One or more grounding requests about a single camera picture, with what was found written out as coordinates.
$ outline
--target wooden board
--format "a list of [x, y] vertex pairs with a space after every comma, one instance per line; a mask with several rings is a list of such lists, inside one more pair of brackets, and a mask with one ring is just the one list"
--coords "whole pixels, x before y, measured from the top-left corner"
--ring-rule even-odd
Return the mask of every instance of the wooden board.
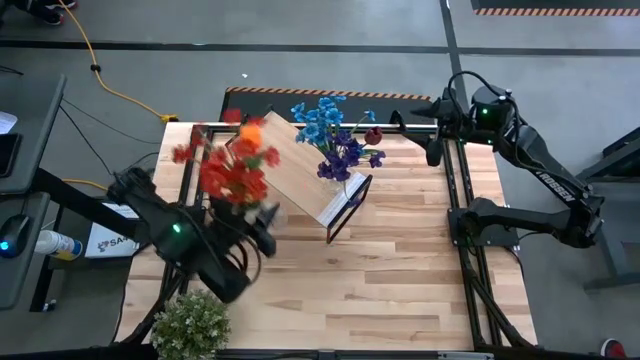
[[280, 165], [275, 168], [265, 166], [262, 170], [273, 190], [278, 191], [289, 202], [295, 203], [318, 223], [327, 226], [335, 217], [334, 213], [348, 201], [345, 192], [349, 196], [353, 195], [364, 178], [360, 177], [358, 182], [355, 176], [351, 176], [345, 189], [333, 186], [335, 182], [320, 179], [317, 175], [318, 164], [325, 161], [324, 155], [310, 144], [296, 143], [298, 131], [275, 112], [265, 116], [263, 143], [265, 147], [273, 146], [278, 149]]
[[[191, 125], [167, 125], [154, 177], [167, 201], [177, 199], [183, 173], [183, 165], [171, 162], [171, 147], [188, 141]], [[446, 225], [444, 169], [427, 167], [424, 151], [397, 135], [378, 148], [387, 153], [384, 166], [358, 168], [374, 175], [369, 195], [332, 245], [323, 242], [315, 220], [283, 204], [288, 227], [276, 233], [277, 255], [231, 306], [230, 348], [472, 348], [460, 264]], [[475, 195], [502, 202], [490, 148], [468, 145], [467, 156]], [[518, 264], [502, 249], [487, 249], [487, 258], [496, 301], [535, 343]], [[163, 266], [151, 249], [134, 259], [118, 339], [156, 300]], [[192, 287], [202, 285], [193, 281]]]

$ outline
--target computer mouse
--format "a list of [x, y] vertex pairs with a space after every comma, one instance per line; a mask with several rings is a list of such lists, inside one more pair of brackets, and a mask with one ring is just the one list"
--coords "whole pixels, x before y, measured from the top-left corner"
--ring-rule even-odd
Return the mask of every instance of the computer mouse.
[[8, 218], [0, 227], [0, 256], [14, 258], [27, 246], [29, 217], [18, 214]]

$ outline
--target yellow cable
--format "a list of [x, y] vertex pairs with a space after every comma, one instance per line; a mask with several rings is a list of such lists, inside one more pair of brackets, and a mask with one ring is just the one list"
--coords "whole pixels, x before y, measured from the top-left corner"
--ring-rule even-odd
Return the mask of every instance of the yellow cable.
[[70, 184], [84, 184], [84, 185], [91, 185], [95, 188], [98, 188], [100, 190], [104, 190], [107, 191], [108, 189], [98, 183], [94, 183], [93, 181], [89, 181], [89, 180], [81, 180], [81, 179], [62, 179], [62, 181], [66, 182], [66, 183], [70, 183]]
[[[69, 10], [69, 8], [64, 4], [64, 2], [62, 0], [58, 0], [58, 2], [60, 3], [60, 5], [62, 5], [62, 7], [66, 10], [67, 14], [69, 14], [69, 16], [71, 16], [71, 19], [73, 20], [74, 23], [76, 23], [76, 26], [78, 27], [78, 30], [80, 30], [80, 34], [82, 34], [82, 37], [84, 38], [84, 42], [87, 44], [87, 48], [89, 49], [89, 53], [91, 54], [91, 61], [93, 63], [93, 65], [95, 66], [99, 66], [98, 65], [98, 60], [96, 59], [96, 54], [93, 51], [93, 47], [91, 46], [91, 42], [89, 41], [89, 38], [87, 37], [87, 34], [84, 32], [84, 28], [82, 27], [82, 25], [80, 25], [80, 22], [78, 21], [78, 19], [76, 19], [76, 17], [73, 15], [73, 13], [71, 12], [71, 10]], [[157, 116], [158, 118], [160, 118], [160, 120], [162, 120], [164, 123], [167, 123], [169, 121], [171, 121], [172, 119], [177, 119], [177, 115], [175, 114], [170, 114], [170, 115], [163, 115], [160, 114], [159, 112], [153, 110], [153, 108], [151, 108], [149, 105], [144, 104], [143, 102], [136, 100], [132, 97], [129, 97], [125, 94], [119, 93], [115, 90], [112, 90], [111, 88], [109, 88], [104, 81], [102, 81], [102, 77], [100, 76], [100, 72], [98, 70], [94, 70], [93, 71], [94, 74], [96, 74], [96, 78], [98, 78], [98, 82], [100, 83], [100, 86], [102, 86], [103, 89], [105, 89], [107, 92], [118, 96], [122, 99], [131, 101], [134, 104], [137, 104], [139, 106], [141, 106], [142, 108], [148, 110], [149, 112], [151, 112], [152, 114], [154, 114], [155, 116]]]

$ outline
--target shoe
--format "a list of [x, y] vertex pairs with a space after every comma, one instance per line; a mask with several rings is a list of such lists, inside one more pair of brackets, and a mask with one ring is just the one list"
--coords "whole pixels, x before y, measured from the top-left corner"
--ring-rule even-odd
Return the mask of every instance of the shoe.
[[600, 348], [600, 355], [608, 358], [626, 359], [624, 346], [616, 339], [607, 339]]
[[[64, 8], [58, 0], [40, 0], [40, 2], [49, 10]], [[78, 5], [76, 0], [62, 0], [62, 2], [69, 9], [73, 9]]]
[[42, 20], [47, 25], [57, 26], [61, 25], [64, 21], [64, 16], [62, 16], [62, 14], [58, 14], [53, 10], [49, 10], [42, 5], [32, 6], [29, 10], [29, 14]]

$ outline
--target wooden plank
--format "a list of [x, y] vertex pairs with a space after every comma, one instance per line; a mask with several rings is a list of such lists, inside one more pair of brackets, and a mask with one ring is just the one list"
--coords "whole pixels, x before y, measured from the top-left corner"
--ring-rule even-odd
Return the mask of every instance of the wooden plank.
[[[171, 162], [171, 147], [188, 141], [190, 127], [167, 125], [154, 182], [168, 200], [177, 199], [183, 171]], [[227, 138], [217, 135], [216, 141]], [[377, 147], [385, 150], [387, 162], [382, 168], [358, 167], [374, 176], [369, 195], [331, 245], [323, 242], [325, 231], [311, 216], [282, 200], [288, 226], [274, 231], [278, 252], [264, 259], [258, 282], [231, 305], [231, 348], [472, 347], [460, 264], [446, 223], [444, 168], [427, 167], [423, 150], [400, 136], [386, 136]], [[475, 195], [502, 203], [491, 149], [467, 145], [466, 151]], [[535, 343], [518, 264], [502, 249], [486, 252], [496, 301]], [[133, 260], [118, 339], [157, 298], [162, 269], [152, 249]], [[197, 280], [190, 286], [206, 289]], [[483, 306], [480, 311], [488, 334]]]

